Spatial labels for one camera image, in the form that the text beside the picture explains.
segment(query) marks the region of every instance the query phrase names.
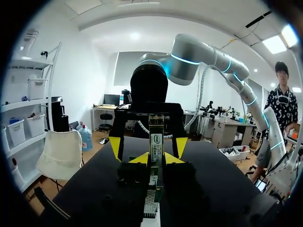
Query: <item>black stool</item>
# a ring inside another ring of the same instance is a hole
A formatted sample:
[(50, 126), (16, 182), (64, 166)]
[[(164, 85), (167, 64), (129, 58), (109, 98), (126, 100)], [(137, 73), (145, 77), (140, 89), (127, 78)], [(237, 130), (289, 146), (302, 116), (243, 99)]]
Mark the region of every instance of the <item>black stool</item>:
[[(104, 114), (100, 115), (100, 119), (105, 120), (105, 121), (112, 120), (113, 116), (109, 113), (104, 113)], [(101, 138), (99, 140), (99, 144), (106, 144), (109, 141), (109, 139), (107, 137), (107, 131), (109, 131), (111, 129), (112, 129), (111, 124), (101, 124), (101, 125), (99, 125), (99, 131), (104, 131), (105, 132), (105, 138)]]

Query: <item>computer monitor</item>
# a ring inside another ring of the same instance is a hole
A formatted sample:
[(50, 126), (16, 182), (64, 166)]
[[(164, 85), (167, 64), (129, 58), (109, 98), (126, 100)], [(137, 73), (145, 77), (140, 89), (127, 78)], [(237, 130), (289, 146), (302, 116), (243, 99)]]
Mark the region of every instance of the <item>computer monitor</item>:
[(103, 104), (120, 105), (120, 95), (104, 95)]

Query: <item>black tabletop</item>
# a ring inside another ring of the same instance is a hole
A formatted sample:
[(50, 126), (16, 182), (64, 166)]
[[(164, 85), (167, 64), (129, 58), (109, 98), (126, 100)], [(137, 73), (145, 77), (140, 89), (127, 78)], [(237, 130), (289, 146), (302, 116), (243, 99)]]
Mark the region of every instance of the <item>black tabletop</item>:
[[(129, 161), (129, 156), (137, 157), (148, 149), (149, 140), (125, 137), (123, 161)], [(164, 141), (164, 150), (172, 154), (171, 141)], [(260, 193), (238, 167), (209, 142), (187, 142), (182, 160), (194, 165), (196, 179), (210, 199), (211, 210), (218, 212), (218, 219), (224, 218), (229, 224), (235, 224), (230, 217), (240, 214), (243, 206)], [(110, 143), (107, 143), (68, 181), (54, 198), (54, 203), (71, 214), (80, 211), (84, 205), (99, 203), (107, 194), (120, 196), (116, 183), (119, 165)], [(162, 198), (162, 227), (171, 226), (170, 220), (163, 218), (168, 213), (167, 201)]]

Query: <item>hair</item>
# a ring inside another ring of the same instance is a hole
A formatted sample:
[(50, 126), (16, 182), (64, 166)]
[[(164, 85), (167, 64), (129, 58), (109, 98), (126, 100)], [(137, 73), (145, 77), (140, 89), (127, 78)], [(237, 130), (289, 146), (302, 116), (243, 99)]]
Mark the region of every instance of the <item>hair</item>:
[(288, 67), (285, 65), (284, 62), (278, 61), (276, 63), (275, 69), (276, 69), (276, 73), (278, 73), (280, 71), (284, 71), (287, 74), (287, 77), (289, 78)]

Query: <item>white robotic arm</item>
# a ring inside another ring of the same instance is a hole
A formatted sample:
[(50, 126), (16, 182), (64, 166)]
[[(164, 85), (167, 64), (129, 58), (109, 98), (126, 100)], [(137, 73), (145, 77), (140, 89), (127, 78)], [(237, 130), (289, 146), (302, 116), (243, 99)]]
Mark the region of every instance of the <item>white robotic arm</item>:
[[(259, 131), (269, 129), (271, 164), (276, 166), (276, 170), (285, 168), (286, 162), (279, 163), (285, 156), (286, 148), (275, 113), (271, 107), (264, 112), (261, 111), (256, 95), (251, 87), (244, 82), (244, 79), (249, 76), (249, 70), (243, 62), (190, 35), (178, 34), (171, 54), (145, 54), (138, 66), (143, 64), (159, 65), (164, 68), (169, 80), (179, 85), (189, 85), (192, 83), (201, 62), (211, 65), (206, 69), (213, 68), (218, 70), (228, 85), (238, 92), (256, 120), (256, 126)], [(290, 191), (291, 184), (287, 183), (287, 186), (285, 186), (283, 179), (279, 179), (278, 182), (274, 179), (272, 180), (278, 184), (277, 187), (283, 194), (287, 194)]]

